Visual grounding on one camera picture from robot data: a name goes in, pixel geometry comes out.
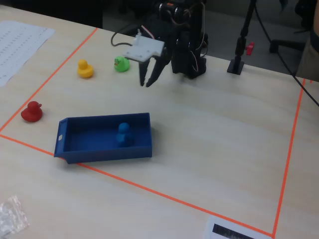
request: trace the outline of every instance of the red object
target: red object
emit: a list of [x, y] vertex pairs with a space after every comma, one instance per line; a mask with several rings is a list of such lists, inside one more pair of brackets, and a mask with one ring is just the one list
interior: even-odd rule
[[28, 122], [37, 122], [42, 118], [41, 106], [42, 104], [39, 104], [37, 101], [29, 102], [27, 108], [21, 112], [21, 117]]
[[251, 43], [246, 47], [247, 55], [248, 55], [248, 56], [250, 56], [251, 53], [253, 52], [254, 46], [255, 46], [255, 43], [254, 43], [254, 42], [251, 42]]

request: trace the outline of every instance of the black pole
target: black pole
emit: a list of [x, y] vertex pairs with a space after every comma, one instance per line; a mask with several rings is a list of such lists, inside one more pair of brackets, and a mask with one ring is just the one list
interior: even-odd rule
[[240, 37], [237, 39], [237, 45], [235, 50], [235, 58], [230, 61], [227, 72], [240, 75], [244, 66], [244, 62], [241, 61], [241, 56], [246, 49], [246, 36], [248, 35], [248, 28], [253, 16], [253, 12], [256, 6], [257, 0], [250, 0], [248, 12], [246, 15], [245, 23], [240, 32]]

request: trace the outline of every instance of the red rubber duck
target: red rubber duck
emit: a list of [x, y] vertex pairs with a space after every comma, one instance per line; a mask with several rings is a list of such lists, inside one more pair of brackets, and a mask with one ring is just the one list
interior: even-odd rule
[[21, 112], [21, 117], [28, 122], [37, 122], [42, 118], [41, 106], [42, 104], [39, 104], [37, 101], [29, 102], [27, 108]]

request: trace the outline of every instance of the blue figurine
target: blue figurine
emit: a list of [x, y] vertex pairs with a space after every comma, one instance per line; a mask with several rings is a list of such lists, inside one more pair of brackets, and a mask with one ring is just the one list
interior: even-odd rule
[[128, 123], [121, 123], [119, 125], [119, 132], [116, 135], [116, 141], [119, 147], [129, 147], [133, 144], [133, 135]]

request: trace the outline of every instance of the blue toy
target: blue toy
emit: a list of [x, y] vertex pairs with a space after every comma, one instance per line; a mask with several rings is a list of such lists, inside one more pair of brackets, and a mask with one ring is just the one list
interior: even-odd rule
[[59, 123], [54, 157], [69, 164], [151, 156], [149, 113], [74, 117]]
[[121, 123], [119, 125], [119, 133], [116, 135], [116, 141], [119, 147], [129, 147], [133, 144], [133, 135], [128, 123]]

